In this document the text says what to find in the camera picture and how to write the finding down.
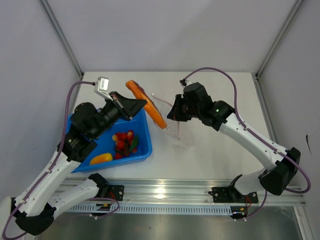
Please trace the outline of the clear zip top bag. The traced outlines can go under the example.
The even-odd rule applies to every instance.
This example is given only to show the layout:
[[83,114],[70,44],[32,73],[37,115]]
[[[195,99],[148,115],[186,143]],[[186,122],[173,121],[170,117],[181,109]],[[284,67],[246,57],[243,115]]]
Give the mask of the clear zip top bag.
[[157,97],[154,93],[151,93],[153,103],[158,108],[162,117],[164,118],[167,127],[161,129],[159,126],[156,127],[167,136],[173,145],[182,148],[191,148],[194,146],[194,136],[186,122],[174,121],[167,118],[170,110],[173,108],[173,104],[170,102]]

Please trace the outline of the orange toy meat slice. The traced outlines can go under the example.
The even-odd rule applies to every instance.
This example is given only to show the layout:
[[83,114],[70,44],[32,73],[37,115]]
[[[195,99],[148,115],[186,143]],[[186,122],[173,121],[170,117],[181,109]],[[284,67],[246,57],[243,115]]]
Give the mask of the orange toy meat slice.
[[127,81],[125,86],[133,93],[136,99],[146,101],[146,105],[143,107],[144,110],[159,128],[165,129],[167,127],[166,121],[145,90],[134,80]]

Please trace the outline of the blue plastic bin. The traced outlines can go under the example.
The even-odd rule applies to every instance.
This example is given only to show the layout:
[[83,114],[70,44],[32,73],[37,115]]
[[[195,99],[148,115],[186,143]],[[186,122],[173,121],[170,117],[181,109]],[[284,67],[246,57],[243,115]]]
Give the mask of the blue plastic bin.
[[[114,159],[112,161],[103,162],[91,165],[91,160],[101,154],[110,153],[116,154],[115,142],[112,140],[112,135],[123,133],[132,130],[138,136],[137,152],[130,154],[128,157]],[[150,131],[148,128],[146,112],[144,109],[131,120],[125,121],[119,119],[109,130],[104,132],[96,141],[97,147],[88,155],[88,157],[75,169],[74,173],[79,172],[96,172],[98,170],[113,168],[137,162],[142,162],[147,159],[152,153],[152,142]]]

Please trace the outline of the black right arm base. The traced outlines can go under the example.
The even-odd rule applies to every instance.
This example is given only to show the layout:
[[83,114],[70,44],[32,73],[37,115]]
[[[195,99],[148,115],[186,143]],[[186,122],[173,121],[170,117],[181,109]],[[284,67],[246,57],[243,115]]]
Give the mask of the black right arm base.
[[259,202],[258,194],[256,192],[243,195],[233,186],[212,187],[208,194],[212,196],[214,203],[257,204]]

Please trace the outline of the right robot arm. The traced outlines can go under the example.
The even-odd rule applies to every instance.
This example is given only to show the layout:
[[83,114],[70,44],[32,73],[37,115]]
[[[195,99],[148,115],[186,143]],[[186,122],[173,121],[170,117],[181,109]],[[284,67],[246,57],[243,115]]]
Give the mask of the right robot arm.
[[212,101],[205,87],[198,82],[182,80],[183,93],[177,94],[167,118],[177,122],[199,119],[205,126],[220,132],[249,151],[263,166],[261,170],[248,175],[240,174],[233,179],[228,196],[239,202],[247,194],[266,190],[279,196],[297,173],[296,163],[300,152],[296,148],[287,150],[260,133],[243,126],[235,109],[223,100]]

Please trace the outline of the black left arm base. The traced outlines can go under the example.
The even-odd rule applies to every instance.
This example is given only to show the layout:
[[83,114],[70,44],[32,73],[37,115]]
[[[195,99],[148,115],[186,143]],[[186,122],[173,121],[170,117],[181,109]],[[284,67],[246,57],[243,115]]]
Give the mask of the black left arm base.
[[110,198],[122,201],[125,193],[124,185],[106,185],[99,189],[97,198]]

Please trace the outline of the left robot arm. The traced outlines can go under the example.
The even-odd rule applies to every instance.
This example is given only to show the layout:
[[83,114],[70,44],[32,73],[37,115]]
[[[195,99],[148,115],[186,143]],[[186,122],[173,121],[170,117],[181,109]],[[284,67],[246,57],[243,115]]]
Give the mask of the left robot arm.
[[64,211],[89,199],[103,200],[109,193],[109,182],[98,173],[83,183],[54,196],[53,193],[98,146],[96,141],[119,119],[130,121],[147,104],[144,99],[126,98],[110,93],[101,109],[90,102],[79,104],[65,127],[57,152],[24,193],[11,200],[11,215],[24,232],[37,236],[43,233]]

